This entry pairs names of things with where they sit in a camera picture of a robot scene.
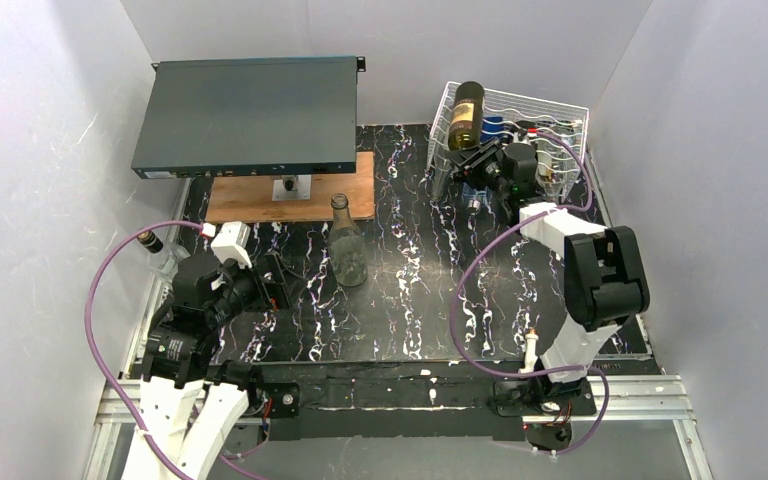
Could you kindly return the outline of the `clear glass bottle gold label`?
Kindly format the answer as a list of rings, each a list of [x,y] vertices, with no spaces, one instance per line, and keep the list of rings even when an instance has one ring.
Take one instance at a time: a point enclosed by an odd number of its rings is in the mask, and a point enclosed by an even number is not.
[[[432,202],[440,202],[447,195],[453,171],[448,149],[438,148],[434,151],[431,155],[430,170],[432,173],[430,198]]]

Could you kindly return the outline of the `dark wine bottle white label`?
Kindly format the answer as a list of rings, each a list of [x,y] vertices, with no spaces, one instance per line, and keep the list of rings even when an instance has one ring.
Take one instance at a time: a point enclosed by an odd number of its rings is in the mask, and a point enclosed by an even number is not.
[[[450,151],[465,150],[480,144],[485,91],[481,84],[466,81],[455,91],[447,146]]]

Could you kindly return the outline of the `blue rectangular glass bottle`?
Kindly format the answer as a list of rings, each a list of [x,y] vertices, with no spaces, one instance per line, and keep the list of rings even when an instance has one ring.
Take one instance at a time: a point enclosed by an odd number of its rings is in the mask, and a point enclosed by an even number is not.
[[[504,119],[501,115],[486,116],[482,124],[481,142],[485,143],[493,138],[502,136]],[[479,213],[488,203],[488,191],[486,188],[475,189],[468,184],[463,186],[462,197],[467,211]]]

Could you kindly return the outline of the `dark green bottle silver neck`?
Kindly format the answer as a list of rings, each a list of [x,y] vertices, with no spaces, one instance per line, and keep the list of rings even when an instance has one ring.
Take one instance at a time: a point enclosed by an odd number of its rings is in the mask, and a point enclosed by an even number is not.
[[[508,131],[512,134],[513,142],[515,143],[530,142],[530,140],[526,137],[527,129],[538,129],[538,127],[535,123],[527,120],[510,122],[508,124]]]

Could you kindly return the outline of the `clear glass bottle tall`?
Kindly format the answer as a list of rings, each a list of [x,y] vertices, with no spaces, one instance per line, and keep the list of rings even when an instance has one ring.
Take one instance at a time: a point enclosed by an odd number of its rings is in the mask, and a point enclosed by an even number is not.
[[[328,254],[337,282],[344,287],[360,286],[367,278],[367,259],[360,228],[351,216],[344,193],[331,198],[333,213],[329,228]]]

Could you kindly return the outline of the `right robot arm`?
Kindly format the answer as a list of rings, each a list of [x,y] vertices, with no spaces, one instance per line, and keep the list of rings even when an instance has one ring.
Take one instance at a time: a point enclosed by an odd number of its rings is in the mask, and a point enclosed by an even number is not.
[[[606,227],[576,217],[584,206],[533,202],[519,208],[519,222],[491,241],[469,264],[454,289],[449,307],[449,333],[462,359],[479,371],[503,379],[545,377],[551,384],[571,384],[589,372],[602,346],[627,322],[645,312],[651,295],[634,231]],[[503,372],[472,359],[457,334],[459,297],[485,256],[507,237],[519,233],[564,262],[563,299],[567,316],[553,343],[525,372]]]

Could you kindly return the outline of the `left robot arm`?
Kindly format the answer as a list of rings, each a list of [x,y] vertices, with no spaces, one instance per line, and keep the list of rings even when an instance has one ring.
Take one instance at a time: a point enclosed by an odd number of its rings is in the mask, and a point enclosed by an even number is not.
[[[249,364],[211,363],[221,330],[242,313],[290,307],[295,273],[269,252],[248,268],[210,253],[182,260],[171,297],[156,312],[141,366],[136,429],[125,479],[204,479],[254,399]]]

